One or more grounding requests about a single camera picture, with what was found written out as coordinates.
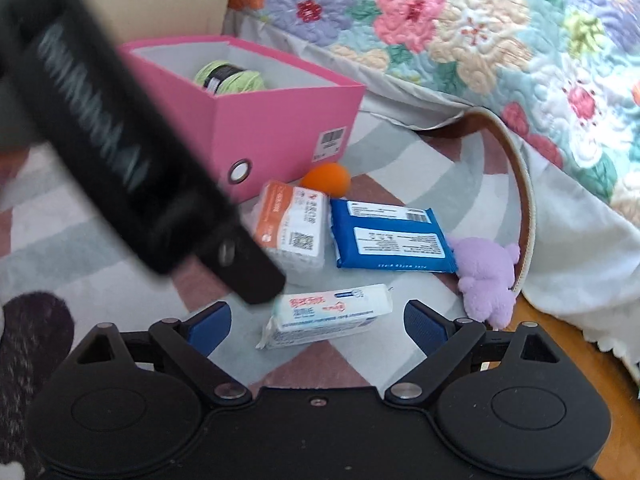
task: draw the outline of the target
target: wet wipes pack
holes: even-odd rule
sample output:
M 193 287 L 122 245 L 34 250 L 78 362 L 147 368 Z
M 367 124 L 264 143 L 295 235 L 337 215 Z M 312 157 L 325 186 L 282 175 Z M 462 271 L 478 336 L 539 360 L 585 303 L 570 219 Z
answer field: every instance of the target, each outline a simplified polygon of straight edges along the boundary
M 338 267 L 456 272 L 431 209 L 331 200 Z
M 279 348 L 364 332 L 393 310 L 386 285 L 284 294 L 256 348 Z

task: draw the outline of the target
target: product package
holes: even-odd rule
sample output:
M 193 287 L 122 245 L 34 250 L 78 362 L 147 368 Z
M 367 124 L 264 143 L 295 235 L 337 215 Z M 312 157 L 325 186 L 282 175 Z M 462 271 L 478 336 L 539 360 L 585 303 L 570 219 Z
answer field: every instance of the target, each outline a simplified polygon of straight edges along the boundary
M 285 271 L 305 285 L 324 266 L 328 199 L 323 193 L 270 181 L 252 212 L 255 240 Z
M 256 348 L 279 348 L 364 332 L 393 310 L 386 285 L 284 294 Z
M 456 272 L 431 209 L 331 200 L 338 267 Z

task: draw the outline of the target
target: white plastic package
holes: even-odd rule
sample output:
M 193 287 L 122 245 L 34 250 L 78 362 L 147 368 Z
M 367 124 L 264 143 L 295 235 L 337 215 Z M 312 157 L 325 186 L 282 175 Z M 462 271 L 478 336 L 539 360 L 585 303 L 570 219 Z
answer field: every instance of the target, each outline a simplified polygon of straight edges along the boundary
M 364 332 L 392 310 L 386 285 L 284 294 L 275 300 L 256 348 L 280 348 Z
M 252 211 L 255 240 L 284 270 L 287 281 L 305 285 L 324 266 L 328 199 L 318 191 L 270 181 Z

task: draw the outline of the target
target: bedspread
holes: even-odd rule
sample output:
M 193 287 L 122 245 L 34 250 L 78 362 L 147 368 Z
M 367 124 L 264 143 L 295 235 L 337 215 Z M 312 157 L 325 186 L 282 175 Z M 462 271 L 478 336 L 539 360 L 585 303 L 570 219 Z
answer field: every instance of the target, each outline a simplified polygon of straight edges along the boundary
M 640 226 L 640 0 L 229 0 L 336 56 L 485 106 Z

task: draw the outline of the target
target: pink storage box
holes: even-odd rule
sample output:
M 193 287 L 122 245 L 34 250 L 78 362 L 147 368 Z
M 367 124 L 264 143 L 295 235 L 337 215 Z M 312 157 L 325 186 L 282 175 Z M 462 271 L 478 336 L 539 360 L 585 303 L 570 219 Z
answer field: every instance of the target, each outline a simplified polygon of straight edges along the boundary
M 338 160 L 363 85 L 313 63 L 226 36 L 127 43 L 122 57 L 218 185 L 238 202 L 269 179 L 290 182 Z M 262 75 L 268 90 L 216 95 L 195 85 L 214 60 Z

